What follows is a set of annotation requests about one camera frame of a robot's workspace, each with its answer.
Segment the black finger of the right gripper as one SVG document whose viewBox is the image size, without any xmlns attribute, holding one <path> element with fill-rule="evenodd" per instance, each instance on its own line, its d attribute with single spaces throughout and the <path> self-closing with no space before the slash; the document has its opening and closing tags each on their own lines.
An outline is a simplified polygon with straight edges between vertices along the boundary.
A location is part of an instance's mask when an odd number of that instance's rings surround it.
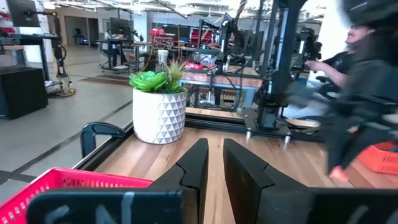
<svg viewBox="0 0 398 224">
<path fill-rule="evenodd" d="M 335 167 L 345 169 L 346 166 L 343 163 L 345 158 L 345 147 L 344 146 L 328 146 L 328 159 L 327 159 L 327 172 L 331 173 Z"/>
<path fill-rule="evenodd" d="M 382 142 L 377 141 L 350 141 L 342 150 L 340 155 L 340 166 L 346 169 L 353 160 L 357 158 L 365 149 L 371 146 L 378 146 Z"/>
</svg>

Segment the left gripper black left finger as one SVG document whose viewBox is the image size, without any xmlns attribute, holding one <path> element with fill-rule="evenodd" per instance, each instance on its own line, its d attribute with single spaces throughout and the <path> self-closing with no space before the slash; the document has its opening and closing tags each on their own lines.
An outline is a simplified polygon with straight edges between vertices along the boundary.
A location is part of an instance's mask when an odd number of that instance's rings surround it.
<svg viewBox="0 0 398 224">
<path fill-rule="evenodd" d="M 208 141 L 199 139 L 145 188 L 54 189 L 29 204 L 28 224 L 203 224 Z"/>
</svg>

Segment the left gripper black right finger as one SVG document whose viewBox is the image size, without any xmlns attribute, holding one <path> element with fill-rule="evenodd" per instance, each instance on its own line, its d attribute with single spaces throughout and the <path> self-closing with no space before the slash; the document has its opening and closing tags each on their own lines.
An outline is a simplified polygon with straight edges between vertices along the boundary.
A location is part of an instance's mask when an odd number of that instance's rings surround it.
<svg viewBox="0 0 398 224">
<path fill-rule="evenodd" d="M 398 190 L 307 187 L 232 139 L 223 159 L 236 224 L 398 224 Z"/>
</svg>

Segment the orange eraser cap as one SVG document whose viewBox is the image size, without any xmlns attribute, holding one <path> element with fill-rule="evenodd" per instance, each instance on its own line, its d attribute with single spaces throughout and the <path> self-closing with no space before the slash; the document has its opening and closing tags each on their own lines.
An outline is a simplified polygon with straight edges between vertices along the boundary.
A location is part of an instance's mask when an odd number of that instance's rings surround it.
<svg viewBox="0 0 398 224">
<path fill-rule="evenodd" d="M 341 182 L 349 181 L 348 176 L 345 174 L 345 172 L 341 168 L 341 166 L 334 167 L 329 174 L 329 178 L 334 179 L 334 180 L 339 180 Z"/>
</svg>

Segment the orange plastic mesh bin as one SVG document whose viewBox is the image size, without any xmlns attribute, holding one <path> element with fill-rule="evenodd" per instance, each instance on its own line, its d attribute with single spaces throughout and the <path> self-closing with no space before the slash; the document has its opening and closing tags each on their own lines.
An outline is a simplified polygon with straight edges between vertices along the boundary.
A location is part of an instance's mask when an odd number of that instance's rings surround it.
<svg viewBox="0 0 398 224">
<path fill-rule="evenodd" d="M 398 175 L 398 142 L 381 142 L 364 149 L 358 156 L 374 172 Z"/>
</svg>

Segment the succulent in white faceted pot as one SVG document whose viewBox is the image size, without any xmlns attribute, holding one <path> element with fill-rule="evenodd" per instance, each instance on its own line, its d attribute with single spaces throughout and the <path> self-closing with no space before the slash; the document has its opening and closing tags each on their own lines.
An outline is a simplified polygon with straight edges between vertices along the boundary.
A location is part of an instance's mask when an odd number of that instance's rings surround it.
<svg viewBox="0 0 398 224">
<path fill-rule="evenodd" d="M 136 138 L 150 144 L 169 144 L 182 137 L 187 104 L 187 90 L 180 85 L 182 77 L 183 64 L 176 60 L 162 71 L 130 76 Z"/>
</svg>

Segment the person's hand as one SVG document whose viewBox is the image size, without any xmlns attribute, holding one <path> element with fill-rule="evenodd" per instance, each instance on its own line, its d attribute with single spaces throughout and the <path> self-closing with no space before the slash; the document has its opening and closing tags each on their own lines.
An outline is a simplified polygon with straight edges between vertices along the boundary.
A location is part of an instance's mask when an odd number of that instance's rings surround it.
<svg viewBox="0 0 398 224">
<path fill-rule="evenodd" d="M 306 61 L 305 65 L 313 72 L 321 71 L 321 70 L 323 70 L 323 67 L 324 67 L 323 62 L 319 62 L 316 60 Z"/>
</svg>

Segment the person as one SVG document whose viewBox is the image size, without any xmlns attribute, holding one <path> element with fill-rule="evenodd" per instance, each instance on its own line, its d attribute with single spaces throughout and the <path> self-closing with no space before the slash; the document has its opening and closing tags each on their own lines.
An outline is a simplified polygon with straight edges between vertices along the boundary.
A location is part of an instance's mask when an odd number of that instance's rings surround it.
<svg viewBox="0 0 398 224">
<path fill-rule="evenodd" d="M 347 51 L 319 61 L 328 83 L 317 92 L 398 101 L 398 29 L 354 26 L 345 43 Z"/>
</svg>

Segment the blue framed wooden table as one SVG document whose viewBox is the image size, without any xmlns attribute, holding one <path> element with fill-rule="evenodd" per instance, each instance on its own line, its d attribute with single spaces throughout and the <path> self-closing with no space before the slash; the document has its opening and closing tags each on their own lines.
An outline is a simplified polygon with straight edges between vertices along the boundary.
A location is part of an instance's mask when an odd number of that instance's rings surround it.
<svg viewBox="0 0 398 224">
<path fill-rule="evenodd" d="M 218 88 L 233 88 L 235 86 L 246 92 L 243 107 L 249 108 L 253 103 L 255 92 L 261 87 L 262 78 L 259 75 L 227 72 L 223 75 L 215 75 L 211 82 L 207 71 L 187 70 L 184 71 L 184 76 L 180 80 L 181 85 L 186 83 L 203 86 L 209 86 L 212 83 L 213 86 Z"/>
</svg>

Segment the black table clamp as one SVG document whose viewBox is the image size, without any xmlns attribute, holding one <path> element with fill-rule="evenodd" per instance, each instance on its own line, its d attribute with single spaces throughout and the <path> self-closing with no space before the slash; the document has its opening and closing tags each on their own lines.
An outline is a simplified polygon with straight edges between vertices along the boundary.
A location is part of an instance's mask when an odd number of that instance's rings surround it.
<svg viewBox="0 0 398 224">
<path fill-rule="evenodd" d="M 111 136 L 121 138 L 125 135 L 125 131 L 113 124 L 104 122 L 88 123 L 82 127 L 80 132 L 80 146 L 82 158 L 85 158 L 96 149 L 96 136 Z"/>
</svg>

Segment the red plastic mesh bin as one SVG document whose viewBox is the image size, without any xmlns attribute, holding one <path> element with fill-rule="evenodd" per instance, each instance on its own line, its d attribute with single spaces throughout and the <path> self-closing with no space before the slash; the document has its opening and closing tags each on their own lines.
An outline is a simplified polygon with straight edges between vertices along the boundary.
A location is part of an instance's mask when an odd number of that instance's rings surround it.
<svg viewBox="0 0 398 224">
<path fill-rule="evenodd" d="M 29 203 L 37 195 L 59 188 L 121 188 L 148 187 L 151 180 L 99 172 L 54 167 L 26 185 L 10 199 L 0 204 L 0 224 L 26 224 Z"/>
</svg>

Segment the black monitor on stand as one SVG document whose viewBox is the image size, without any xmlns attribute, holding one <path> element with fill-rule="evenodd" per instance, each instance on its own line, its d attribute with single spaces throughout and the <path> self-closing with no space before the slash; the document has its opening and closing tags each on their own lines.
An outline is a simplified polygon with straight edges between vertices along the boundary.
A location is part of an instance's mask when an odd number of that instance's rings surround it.
<svg viewBox="0 0 398 224">
<path fill-rule="evenodd" d="M 39 27 L 35 2 L 32 0 L 6 0 L 15 27 Z"/>
<path fill-rule="evenodd" d="M 119 19 L 115 17 L 110 18 L 110 31 L 112 34 L 124 35 L 126 37 L 131 36 L 131 22 L 125 19 Z"/>
</svg>

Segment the black cabinet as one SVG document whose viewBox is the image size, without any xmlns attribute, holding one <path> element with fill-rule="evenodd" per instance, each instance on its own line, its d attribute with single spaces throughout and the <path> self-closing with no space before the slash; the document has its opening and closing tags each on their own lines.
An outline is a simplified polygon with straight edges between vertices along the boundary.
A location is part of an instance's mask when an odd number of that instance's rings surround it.
<svg viewBox="0 0 398 224">
<path fill-rule="evenodd" d="M 48 104 L 41 68 L 0 67 L 0 119 L 20 118 Z"/>
</svg>

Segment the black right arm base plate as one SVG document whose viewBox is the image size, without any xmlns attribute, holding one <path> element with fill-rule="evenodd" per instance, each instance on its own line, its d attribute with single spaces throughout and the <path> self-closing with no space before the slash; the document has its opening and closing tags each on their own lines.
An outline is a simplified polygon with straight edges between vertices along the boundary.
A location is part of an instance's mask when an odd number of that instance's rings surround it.
<svg viewBox="0 0 398 224">
<path fill-rule="evenodd" d="M 243 118 L 247 140 L 252 136 L 264 136 L 283 139 L 284 147 L 289 144 L 292 132 L 283 121 L 278 120 L 279 111 L 275 108 L 245 108 Z"/>
</svg>

